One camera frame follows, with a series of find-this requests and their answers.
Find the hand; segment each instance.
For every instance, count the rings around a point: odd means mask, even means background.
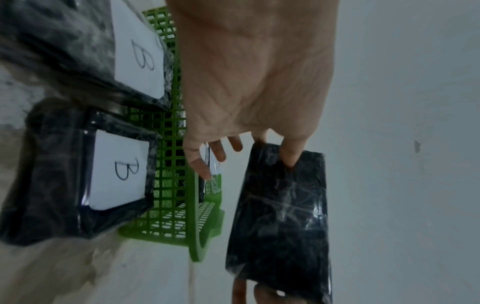
[[[185,157],[203,178],[199,148],[218,161],[221,139],[284,137],[280,157],[294,166],[316,130],[334,68],[338,0],[169,0],[181,58]]]
[[[247,281],[236,278],[233,281],[232,304],[247,304]],[[294,297],[279,296],[275,290],[257,284],[253,291],[257,304],[307,304],[307,301]]]

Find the black wrapped package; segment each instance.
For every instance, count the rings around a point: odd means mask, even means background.
[[[226,269],[288,296],[330,304],[325,159],[304,151],[289,169],[279,149],[273,144],[252,147]]]
[[[0,59],[87,97],[171,105],[173,55],[129,0],[0,0]]]
[[[93,238],[153,207],[157,133],[58,100],[37,104],[25,124],[18,175],[0,213],[2,241]]]

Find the clear plastic wrapping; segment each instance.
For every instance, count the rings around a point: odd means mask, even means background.
[[[304,151],[294,169],[280,147],[254,144],[228,242],[226,269],[288,296],[332,303],[325,160]]]
[[[82,94],[141,109],[168,110],[174,61],[156,33],[163,49],[164,78],[158,83],[164,82],[164,95],[153,98],[116,80],[119,37],[114,33],[111,1],[125,3],[147,31],[155,32],[128,0],[0,0],[0,59]],[[133,40],[130,47],[135,52],[132,61],[141,59],[149,65],[150,54]]]
[[[25,124],[18,175],[0,214],[2,241],[30,245],[52,237],[93,238],[153,207],[160,139],[156,132],[136,127],[97,108],[56,99],[35,105]],[[106,158],[98,159],[100,134],[123,140],[124,149],[129,149],[131,140],[144,143],[147,148],[143,158],[132,156],[128,164],[124,159],[116,159],[113,151],[111,158],[107,154]],[[103,174],[102,165],[108,166],[108,173],[116,174],[121,180],[144,172],[143,178],[138,175],[144,185],[138,199],[94,207],[95,191],[102,192],[101,195],[95,193],[97,201],[104,198],[101,203],[111,200],[112,196],[113,200],[118,198],[114,193],[118,189],[109,184],[110,177],[99,175]],[[131,178],[124,185],[126,191],[138,190]]]

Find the finger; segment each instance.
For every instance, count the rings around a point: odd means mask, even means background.
[[[200,146],[202,146],[202,143],[190,139],[188,132],[185,134],[183,152],[185,153],[186,161],[201,178],[211,180],[212,174],[200,155]]]
[[[255,142],[266,143],[268,130],[252,131],[251,136]]]
[[[253,290],[257,304],[307,304],[307,301],[290,296],[279,296],[277,292],[266,286],[257,284]]]
[[[228,141],[235,152],[240,152],[244,148],[240,136],[229,136]]]
[[[227,159],[227,155],[225,154],[224,147],[220,140],[209,142],[208,145],[210,146],[210,150],[215,155],[217,161],[224,162]]]
[[[280,146],[280,159],[287,167],[294,167],[304,151],[308,139],[284,138]]]
[[[247,281],[236,278],[233,281],[231,304],[247,304]]]

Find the basket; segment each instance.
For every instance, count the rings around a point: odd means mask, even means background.
[[[168,112],[127,109],[127,118],[132,123],[156,130],[163,139],[156,164],[154,207],[121,227],[119,233],[128,238],[187,246],[191,259],[200,262],[209,241],[222,232],[224,211],[220,209],[222,193],[218,192],[222,176],[216,175],[213,182],[207,182],[204,202],[199,204],[199,177],[188,166],[182,149],[186,127],[176,29],[166,8],[144,14],[174,54],[172,107]]]

